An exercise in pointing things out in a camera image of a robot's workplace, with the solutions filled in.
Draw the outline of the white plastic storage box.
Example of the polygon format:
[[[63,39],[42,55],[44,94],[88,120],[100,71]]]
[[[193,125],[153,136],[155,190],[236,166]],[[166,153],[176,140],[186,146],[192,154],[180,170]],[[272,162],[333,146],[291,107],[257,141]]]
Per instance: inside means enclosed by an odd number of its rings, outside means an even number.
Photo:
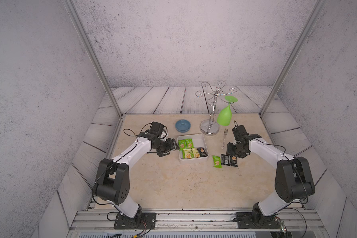
[[[179,161],[181,164],[206,162],[208,148],[202,134],[182,135],[178,137]]]

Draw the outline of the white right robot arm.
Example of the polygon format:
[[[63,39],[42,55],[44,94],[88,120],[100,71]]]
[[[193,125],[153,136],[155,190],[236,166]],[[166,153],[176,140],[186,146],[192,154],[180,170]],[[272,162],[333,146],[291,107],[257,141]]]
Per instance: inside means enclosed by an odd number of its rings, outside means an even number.
[[[245,158],[254,153],[276,169],[275,191],[254,205],[253,214],[269,218],[293,202],[307,200],[315,193],[309,162],[304,157],[293,157],[281,151],[279,145],[267,143],[258,134],[247,133],[243,125],[232,129],[235,142],[228,143],[227,155]]]

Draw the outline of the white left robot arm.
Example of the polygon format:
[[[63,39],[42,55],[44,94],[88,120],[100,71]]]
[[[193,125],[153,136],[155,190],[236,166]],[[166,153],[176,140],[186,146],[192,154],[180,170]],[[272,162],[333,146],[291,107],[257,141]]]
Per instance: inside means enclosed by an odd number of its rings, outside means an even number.
[[[179,149],[176,140],[168,138],[166,126],[158,122],[151,122],[148,126],[139,134],[124,129],[124,132],[131,132],[129,136],[135,139],[134,143],[118,156],[100,162],[92,188],[92,196],[101,198],[107,205],[113,205],[121,215],[131,219],[141,214],[141,206],[129,195],[131,168],[145,154],[155,153],[164,157]]]

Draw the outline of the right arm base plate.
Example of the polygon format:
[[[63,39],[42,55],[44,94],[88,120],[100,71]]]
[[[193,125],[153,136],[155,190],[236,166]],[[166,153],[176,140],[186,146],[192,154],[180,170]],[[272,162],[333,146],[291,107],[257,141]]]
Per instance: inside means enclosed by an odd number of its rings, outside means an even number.
[[[252,212],[237,212],[233,222],[239,229],[280,229],[281,225],[275,216],[263,216]]]

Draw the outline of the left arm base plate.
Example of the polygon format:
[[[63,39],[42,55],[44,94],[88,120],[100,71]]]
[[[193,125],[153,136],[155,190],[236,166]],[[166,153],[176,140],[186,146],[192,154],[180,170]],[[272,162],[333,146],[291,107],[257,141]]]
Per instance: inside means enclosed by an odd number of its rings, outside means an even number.
[[[115,230],[153,230],[156,224],[156,213],[137,213],[134,218],[117,214],[114,223]]]

